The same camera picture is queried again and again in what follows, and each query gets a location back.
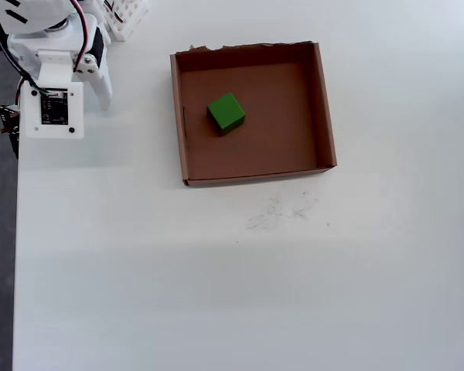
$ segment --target black cable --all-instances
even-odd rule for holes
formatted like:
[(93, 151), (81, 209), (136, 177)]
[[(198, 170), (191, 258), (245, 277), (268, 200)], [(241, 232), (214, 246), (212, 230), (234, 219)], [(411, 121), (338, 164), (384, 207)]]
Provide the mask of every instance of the black cable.
[(19, 82), (19, 85), (17, 86), (17, 91), (15, 92), (15, 105), (16, 106), (19, 105), (19, 95), (21, 94), (21, 87), (24, 84), (24, 81), (26, 80), (22, 78), (21, 81)]
[(80, 24), (83, 27), (83, 45), (80, 48), (79, 54), (77, 55), (76, 62), (74, 64), (74, 72), (77, 70), (77, 66), (79, 66), (80, 60), (86, 52), (86, 45), (87, 45), (87, 26), (86, 26), (86, 19), (84, 18), (83, 10), (80, 7), (77, 0), (70, 0), (70, 4), (76, 9), (77, 14), (80, 18)]
[(10, 64), (12, 64), (15, 70), (19, 72), (19, 74), (22, 77), (24, 77), (25, 80), (29, 81), (32, 87), (37, 89), (41, 94), (46, 94), (46, 90), (38, 87), (38, 85), (36, 85), (36, 82), (32, 79), (31, 75), (15, 61), (14, 57), (10, 53), (9, 48), (6, 45), (4, 45), (3, 37), (5, 36), (5, 39), (6, 39), (7, 36), (5, 32), (3, 32), (3, 28), (1, 26), (0, 26), (0, 31), (2, 31), (0, 34), (0, 47), (2, 48), (2, 52), (5, 54), (5, 57), (7, 58), (7, 60), (10, 62)]

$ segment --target black component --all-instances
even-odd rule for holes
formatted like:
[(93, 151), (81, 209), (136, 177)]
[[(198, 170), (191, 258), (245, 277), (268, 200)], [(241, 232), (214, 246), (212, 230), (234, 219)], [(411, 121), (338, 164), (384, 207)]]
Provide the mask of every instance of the black component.
[(28, 22), (28, 20), (26, 18), (24, 18), (22, 15), (20, 14), (17, 14), (16, 12), (14, 12), (13, 10), (10, 10), (10, 9), (7, 9), (5, 10), (5, 13), (7, 13), (8, 15), (10, 15), (11, 17), (17, 19), (19, 22), (22, 22), (24, 24), (26, 24)]
[(65, 18), (63, 21), (58, 22), (56, 25), (49, 27), (48, 29), (60, 29), (66, 23), (67, 23), (67, 18)]
[(15, 153), (15, 158), (19, 158), (19, 122), (20, 113), (17, 106), (0, 106), (0, 118), (2, 119), (2, 134), (9, 133), (10, 144)]
[(96, 59), (98, 68), (100, 68), (101, 57), (103, 56), (104, 47), (105, 44), (103, 42), (103, 36), (101, 35), (100, 27), (97, 27), (96, 32), (94, 34), (93, 46), (91, 47), (91, 50), (87, 52), (87, 54), (91, 54)]
[(50, 89), (51, 95), (41, 96), (41, 124), (68, 125), (69, 105), (67, 103), (67, 89)]
[(10, 2), (12, 5), (14, 6), (19, 6), (21, 5), (20, 2), (18, 2), (17, 0), (5, 0), (6, 2)]

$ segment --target wire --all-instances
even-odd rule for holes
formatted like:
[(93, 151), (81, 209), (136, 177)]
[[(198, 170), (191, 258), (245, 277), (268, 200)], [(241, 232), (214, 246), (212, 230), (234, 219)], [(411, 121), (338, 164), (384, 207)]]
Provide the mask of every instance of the wire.
[(15, 92), (15, 105), (18, 106), (20, 103), (20, 97), (21, 97), (21, 87), (24, 84), (24, 77), (21, 77), (21, 80), (19, 80), (19, 83), (17, 84), (17, 91)]
[(84, 53), (86, 52), (86, 47), (87, 47), (87, 25), (86, 25), (86, 19), (84, 18), (83, 9), (80, 7), (77, 0), (70, 0), (70, 3), (76, 9), (76, 12), (80, 17), (80, 24), (83, 27), (83, 34), (84, 34), (83, 45), (80, 48), (80, 52), (77, 55), (77, 59), (76, 59), (76, 62), (74, 64), (74, 72), (76, 72), (77, 67), (79, 66), (79, 63), (80, 63), (81, 59), (83, 58)]
[(105, 0), (104, 4), (108, 8), (108, 10), (110, 10), (111, 13), (114, 13), (115, 19), (117, 19), (120, 23), (124, 23), (124, 20), (116, 12), (114, 12), (114, 4), (115, 4), (115, 2), (112, 2), (111, 5), (110, 5), (108, 0)]
[(14, 57), (12, 56), (12, 54), (10, 53), (10, 50), (9, 48), (4, 44), (4, 36), (5, 36), (5, 39), (6, 39), (6, 34), (3, 32), (3, 29), (2, 27), (0, 26), (0, 47), (2, 48), (2, 52), (5, 54), (5, 57), (7, 58), (7, 60), (10, 62), (10, 64), (12, 64), (12, 66), (15, 68), (15, 70), (17, 72), (19, 72), (19, 74), (25, 79), (25, 80), (28, 80), (29, 83), (31, 84), (31, 86), (33, 88), (35, 88), (36, 90), (38, 90), (41, 94), (45, 94), (45, 95), (48, 95), (49, 94), (49, 91), (48, 90), (45, 90), (45, 89), (42, 89), (41, 87), (38, 87), (38, 85), (36, 84), (36, 82), (32, 79), (31, 75), (26, 71), (24, 70), (18, 63), (17, 61), (14, 60)]

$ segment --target white basket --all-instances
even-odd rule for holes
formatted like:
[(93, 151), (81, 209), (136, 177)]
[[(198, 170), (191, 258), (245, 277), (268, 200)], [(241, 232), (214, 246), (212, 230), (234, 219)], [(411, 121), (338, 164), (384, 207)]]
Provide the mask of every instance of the white basket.
[(126, 41), (142, 17), (148, 11), (148, 0), (107, 0), (113, 4), (110, 10), (105, 4), (105, 18), (117, 41)]

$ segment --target red wire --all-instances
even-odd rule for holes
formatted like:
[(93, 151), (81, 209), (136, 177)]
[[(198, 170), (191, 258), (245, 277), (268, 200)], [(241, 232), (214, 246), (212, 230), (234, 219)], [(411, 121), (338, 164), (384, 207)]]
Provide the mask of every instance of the red wire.
[(86, 19), (84, 18), (83, 9), (80, 7), (77, 0), (70, 0), (70, 3), (76, 9), (77, 14), (79, 14), (81, 25), (83, 26), (83, 34), (84, 34), (83, 46), (81, 47), (79, 55), (77, 56), (77, 59), (76, 59), (76, 63), (74, 64), (74, 72), (75, 72), (75, 71), (77, 71), (77, 67), (79, 66), (81, 58), (83, 57), (84, 53), (86, 52), (86, 48), (87, 48), (87, 24), (86, 24)]
[(104, 4), (108, 8), (108, 10), (110, 10), (110, 12), (115, 15), (115, 19), (117, 19), (120, 23), (124, 23), (124, 20), (116, 12), (114, 12), (114, 2), (112, 2), (112, 4), (110, 5), (110, 3), (107, 0), (105, 0)]

